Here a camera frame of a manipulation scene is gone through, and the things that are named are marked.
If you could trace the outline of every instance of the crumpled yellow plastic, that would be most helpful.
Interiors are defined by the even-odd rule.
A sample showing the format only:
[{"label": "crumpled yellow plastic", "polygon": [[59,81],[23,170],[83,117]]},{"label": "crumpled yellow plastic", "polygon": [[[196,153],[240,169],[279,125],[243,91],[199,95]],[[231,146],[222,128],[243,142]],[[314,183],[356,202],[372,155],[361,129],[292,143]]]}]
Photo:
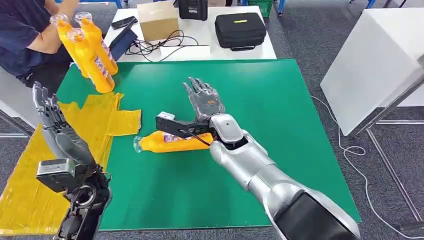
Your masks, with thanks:
[{"label": "crumpled yellow plastic", "polygon": [[[89,95],[82,109],[76,102],[59,103],[68,123],[88,143],[94,159],[104,168],[108,163],[112,135],[132,135],[139,131],[135,126],[140,125],[141,111],[120,113],[122,97],[123,94],[113,92]],[[69,202],[61,193],[53,192],[35,178],[39,162],[50,159],[55,156],[38,126],[0,196],[0,235],[54,234],[58,231]]]},{"label": "crumpled yellow plastic", "polygon": [[128,135],[128,131],[135,132],[141,128],[142,111],[114,111],[109,121],[109,136]]}]

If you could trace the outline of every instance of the person's arm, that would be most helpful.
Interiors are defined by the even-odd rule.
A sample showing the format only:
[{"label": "person's arm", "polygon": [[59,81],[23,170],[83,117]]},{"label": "person's arm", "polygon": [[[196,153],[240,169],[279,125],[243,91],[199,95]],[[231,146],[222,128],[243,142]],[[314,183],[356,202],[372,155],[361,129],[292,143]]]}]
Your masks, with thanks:
[{"label": "person's arm", "polygon": [[[69,19],[72,19],[78,2],[79,0],[63,0],[61,4],[57,5],[54,0],[45,0],[44,6],[50,14],[54,12],[55,14],[66,14]],[[62,42],[59,39],[56,27],[50,24],[38,34],[27,48],[45,54],[55,54],[61,45]]]},{"label": "person's arm", "polygon": [[45,0],[44,8],[47,9],[50,15],[55,15],[59,12],[59,5],[54,0]]}]

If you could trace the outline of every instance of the white cable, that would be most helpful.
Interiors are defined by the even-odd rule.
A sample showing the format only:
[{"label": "white cable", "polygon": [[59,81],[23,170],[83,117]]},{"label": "white cable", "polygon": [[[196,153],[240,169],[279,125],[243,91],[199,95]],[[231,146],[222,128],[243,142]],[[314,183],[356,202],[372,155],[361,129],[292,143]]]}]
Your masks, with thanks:
[{"label": "white cable", "polygon": [[[393,231],[395,231],[396,233],[398,233],[399,235],[401,235],[402,237],[406,238],[406,239],[424,239],[424,236],[407,236],[403,233],[401,233],[399,230],[397,230],[396,228],[394,228],[392,225],[390,225],[388,222],[386,222],[374,209],[373,204],[371,203],[371,199],[370,199],[370,195],[368,193],[368,179],[367,177],[361,172],[359,171],[359,169],[357,169],[355,167],[355,165],[349,160],[349,158],[346,156],[346,153],[351,153],[353,155],[356,156],[364,156],[367,152],[365,151],[365,149],[363,147],[360,146],[348,146],[346,148],[342,147],[341,144],[341,136],[340,136],[340,125],[339,123],[336,121],[336,118],[333,116],[333,114],[331,113],[330,107],[325,104],[323,101],[321,101],[319,98],[317,98],[316,96],[312,96],[310,95],[311,98],[319,101],[320,103],[322,103],[328,110],[328,113],[330,114],[331,119],[335,122],[335,124],[337,124],[338,127],[338,147],[341,148],[343,150],[343,156],[346,159],[346,161],[352,166],[352,168],[354,168],[364,179],[365,179],[365,195],[366,195],[366,199],[368,200],[369,206],[371,207],[371,210],[374,212],[374,214],[377,216],[378,219],[380,219],[384,224],[386,224],[389,228],[391,228]],[[355,151],[351,151],[350,149],[359,149],[362,152],[355,152]]]}]

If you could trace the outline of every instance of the black bag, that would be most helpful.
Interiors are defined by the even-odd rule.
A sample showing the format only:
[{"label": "black bag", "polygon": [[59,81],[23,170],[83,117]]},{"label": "black bag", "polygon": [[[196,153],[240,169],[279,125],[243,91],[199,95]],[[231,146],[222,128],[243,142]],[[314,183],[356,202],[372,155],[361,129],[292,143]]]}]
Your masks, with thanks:
[{"label": "black bag", "polygon": [[232,51],[252,50],[267,35],[264,22],[255,12],[218,15],[215,32],[219,45]]}]

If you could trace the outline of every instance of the cardboard box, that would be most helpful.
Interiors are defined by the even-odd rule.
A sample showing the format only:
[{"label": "cardboard box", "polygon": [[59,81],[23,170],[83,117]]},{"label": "cardboard box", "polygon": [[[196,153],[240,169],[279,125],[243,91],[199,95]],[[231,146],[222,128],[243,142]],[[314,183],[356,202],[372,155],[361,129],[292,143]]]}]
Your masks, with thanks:
[{"label": "cardboard box", "polygon": [[137,5],[138,21],[140,22],[145,41],[166,39],[172,32],[179,29],[178,9],[172,1],[157,1]]},{"label": "cardboard box", "polygon": [[226,0],[207,0],[208,7],[225,7]]}]

